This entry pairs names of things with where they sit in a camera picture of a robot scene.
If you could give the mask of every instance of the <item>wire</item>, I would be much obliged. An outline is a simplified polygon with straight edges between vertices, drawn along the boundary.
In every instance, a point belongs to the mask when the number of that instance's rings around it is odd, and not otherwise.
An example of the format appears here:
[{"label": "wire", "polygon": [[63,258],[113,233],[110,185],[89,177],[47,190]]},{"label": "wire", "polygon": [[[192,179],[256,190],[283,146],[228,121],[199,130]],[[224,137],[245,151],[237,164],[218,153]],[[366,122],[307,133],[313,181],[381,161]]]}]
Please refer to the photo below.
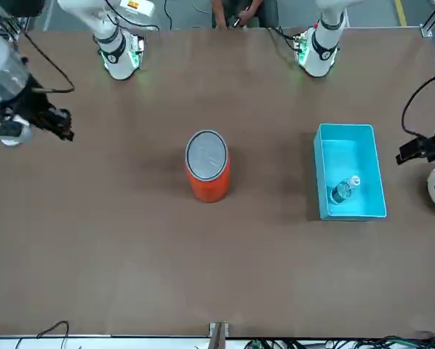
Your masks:
[{"label": "wire", "polygon": [[408,128],[405,127],[405,114],[407,113],[407,110],[408,110],[410,104],[412,104],[412,101],[415,99],[415,97],[418,95],[418,93],[420,93],[422,89],[424,89],[426,86],[428,86],[433,81],[435,81],[435,76],[433,76],[427,82],[425,82],[420,87],[418,87],[418,89],[415,92],[413,92],[412,97],[408,100],[407,104],[405,105],[404,111],[402,112],[402,129],[406,133],[408,133],[409,135],[412,135],[412,136],[415,136],[415,137],[418,137],[418,138],[427,139],[427,137],[423,136],[421,133],[418,133],[418,132],[415,132],[415,131],[411,131],[411,130],[409,130]]},{"label": "wire", "polygon": [[267,340],[266,342],[270,342],[270,343],[272,343],[272,345],[273,345],[273,347],[272,348],[274,348],[274,346],[276,346],[276,347],[278,347],[279,349],[284,349],[278,342],[276,342],[275,340]]},{"label": "wire", "polygon": [[417,349],[435,349],[435,335],[425,340],[409,340],[397,336],[387,336],[380,340],[359,340],[354,348],[360,348],[363,345],[373,347],[374,349],[390,349],[393,344],[406,345]]},{"label": "wire", "polygon": [[18,349],[20,343],[23,341],[23,338],[19,338],[19,340],[17,341],[17,344],[15,345],[14,349]]},{"label": "wire", "polygon": [[[269,34],[270,35],[272,35],[271,34],[271,28],[265,28],[268,32],[269,32]],[[290,38],[290,39],[286,39],[283,35],[281,35],[281,33],[278,31],[278,30],[276,30],[276,29],[274,29],[283,39],[284,39],[284,42],[285,42],[285,44],[292,50],[292,51],[294,51],[294,52],[296,52],[297,51],[297,49],[294,47],[294,45],[291,45],[291,43],[290,43],[290,40],[295,40],[295,38]]]},{"label": "wire", "polygon": [[195,0],[191,0],[191,3],[193,4],[193,8],[194,8],[196,11],[201,12],[201,13],[204,13],[204,14],[206,14],[206,15],[211,15],[211,12],[204,11],[203,9],[199,9],[198,7],[196,7],[196,5],[195,5]]},{"label": "wire", "polygon": [[172,18],[167,12],[167,0],[164,0],[164,13],[166,14],[166,17],[169,18],[169,30],[172,30]]},{"label": "wire", "polygon": [[348,340],[346,340],[344,343],[342,343],[341,345],[337,346],[337,344],[339,344],[339,342],[335,343],[334,345],[334,349],[342,349],[343,347],[345,347],[348,344]]},{"label": "wire", "polygon": [[35,93],[70,93],[73,90],[75,90],[75,86],[73,85],[72,81],[69,79],[69,77],[67,76],[66,73],[64,73],[64,71],[59,68],[56,63],[54,63],[39,47],[37,44],[35,44],[35,42],[33,41],[33,39],[27,34],[27,32],[20,26],[19,23],[17,23],[16,21],[16,26],[20,29],[20,31],[23,33],[23,35],[27,38],[27,40],[30,41],[30,43],[32,44],[32,46],[35,48],[36,51],[38,51],[38,53],[43,56],[43,58],[48,61],[64,78],[65,80],[71,85],[70,88],[68,89],[35,89],[34,92]]},{"label": "wire", "polygon": [[287,40],[293,40],[296,36],[296,35],[293,35],[293,36],[287,35],[282,30],[281,26],[279,26],[278,28],[276,28],[276,27],[269,27],[269,28],[272,29],[273,31],[275,31],[279,36],[282,36],[284,39],[287,39]]},{"label": "wire", "polygon": [[108,1],[108,0],[104,0],[105,1],[105,3],[109,6],[109,8],[111,9],[111,11],[112,12],[114,12],[115,14],[116,14],[116,16],[117,17],[120,17],[120,18],[122,18],[123,20],[125,20],[127,23],[129,23],[130,25],[135,25],[136,27],[140,27],[140,28],[155,28],[155,29],[157,29],[158,31],[159,31],[159,26],[157,26],[157,25],[154,25],[154,24],[138,24],[138,23],[135,23],[135,22],[132,22],[131,20],[128,20],[126,17],[124,17],[123,15],[121,15],[120,13],[118,13],[117,11],[116,11],[116,9],[114,9],[114,7],[113,7],[113,5],[111,5],[111,3]]},{"label": "wire", "polygon": [[106,15],[106,16],[108,16],[109,21],[110,21],[111,23],[113,23],[114,25],[118,26],[119,28],[125,29],[126,31],[129,30],[128,28],[123,27],[122,25],[119,24],[119,19],[116,18],[117,21],[114,21],[114,20],[111,18],[110,15]]},{"label": "wire", "polygon": [[56,328],[58,328],[61,325],[65,325],[64,338],[63,338],[63,341],[60,343],[60,349],[63,349],[64,348],[64,343],[67,340],[67,337],[69,336],[69,323],[68,323],[68,321],[62,320],[62,321],[57,322],[56,324],[52,325],[50,328],[45,329],[43,332],[38,333],[36,335],[36,339],[40,339],[45,334],[54,331]]},{"label": "wire", "polygon": [[259,342],[257,340],[250,340],[245,346],[244,349],[250,349],[253,346],[253,342],[258,343],[258,347],[259,347]]}]

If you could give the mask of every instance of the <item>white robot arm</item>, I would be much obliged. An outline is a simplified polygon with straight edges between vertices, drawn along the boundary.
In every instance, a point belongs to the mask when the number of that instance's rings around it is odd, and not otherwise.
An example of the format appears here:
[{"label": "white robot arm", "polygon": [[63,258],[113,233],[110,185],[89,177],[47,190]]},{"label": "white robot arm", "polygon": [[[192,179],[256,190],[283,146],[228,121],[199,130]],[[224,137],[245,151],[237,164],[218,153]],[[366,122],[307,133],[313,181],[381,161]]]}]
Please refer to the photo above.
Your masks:
[{"label": "white robot arm", "polygon": [[343,29],[346,8],[364,0],[315,0],[321,17],[315,28],[296,38],[297,63],[314,77],[325,76],[334,64]]},{"label": "white robot arm", "polygon": [[119,7],[121,0],[57,0],[66,12],[79,18],[95,36],[104,66],[116,80],[128,79],[140,67],[143,38],[123,30],[110,13],[109,5]]},{"label": "white robot arm", "polygon": [[[42,0],[0,1],[0,23],[10,25],[14,16],[36,16],[42,8]],[[57,90],[42,88],[25,64],[26,60],[0,37],[0,140],[5,145],[23,143],[30,138],[32,127],[50,131],[61,140],[72,140],[71,114],[47,98],[49,91]],[[60,91],[71,92],[73,85]]]}]

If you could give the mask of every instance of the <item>person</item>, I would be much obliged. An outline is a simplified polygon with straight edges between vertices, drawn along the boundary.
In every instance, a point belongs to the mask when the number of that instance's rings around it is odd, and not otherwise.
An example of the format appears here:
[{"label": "person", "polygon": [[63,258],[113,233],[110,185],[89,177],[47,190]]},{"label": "person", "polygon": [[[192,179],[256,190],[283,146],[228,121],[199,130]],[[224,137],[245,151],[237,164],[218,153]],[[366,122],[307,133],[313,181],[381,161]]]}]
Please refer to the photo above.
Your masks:
[{"label": "person", "polygon": [[227,29],[231,19],[240,18],[239,27],[257,17],[261,28],[279,26],[277,0],[211,0],[212,27]]}]

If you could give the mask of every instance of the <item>table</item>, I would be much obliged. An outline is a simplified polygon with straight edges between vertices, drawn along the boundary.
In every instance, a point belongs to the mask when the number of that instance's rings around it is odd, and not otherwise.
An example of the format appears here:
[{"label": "table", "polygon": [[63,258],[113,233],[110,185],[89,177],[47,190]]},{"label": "table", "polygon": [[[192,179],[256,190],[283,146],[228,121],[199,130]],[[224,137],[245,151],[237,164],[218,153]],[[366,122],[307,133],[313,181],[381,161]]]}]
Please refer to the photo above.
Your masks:
[{"label": "table", "polygon": [[[76,137],[0,145],[0,334],[61,319],[73,334],[203,335],[211,321],[233,336],[435,332],[434,165],[395,163],[404,104],[435,74],[417,28],[347,30],[317,80],[260,29],[151,33],[128,81],[103,70],[87,33],[34,39],[76,85],[51,98]],[[21,49],[44,86],[65,86]],[[435,130],[435,84],[407,118]],[[374,126],[385,220],[319,220],[322,122]],[[231,152],[231,190],[216,204],[197,201],[184,175],[200,129]]]}]

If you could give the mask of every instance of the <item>metal can top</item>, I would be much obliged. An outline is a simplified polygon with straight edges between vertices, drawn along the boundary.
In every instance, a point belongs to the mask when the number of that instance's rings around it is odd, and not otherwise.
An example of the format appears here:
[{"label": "metal can top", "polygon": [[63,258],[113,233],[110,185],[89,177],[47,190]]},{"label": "metal can top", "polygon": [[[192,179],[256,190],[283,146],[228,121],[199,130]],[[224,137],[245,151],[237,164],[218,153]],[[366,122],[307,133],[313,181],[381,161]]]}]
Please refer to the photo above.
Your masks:
[{"label": "metal can top", "polygon": [[214,180],[227,164],[226,143],[217,132],[197,132],[188,141],[185,158],[190,173],[196,179],[205,182]]}]

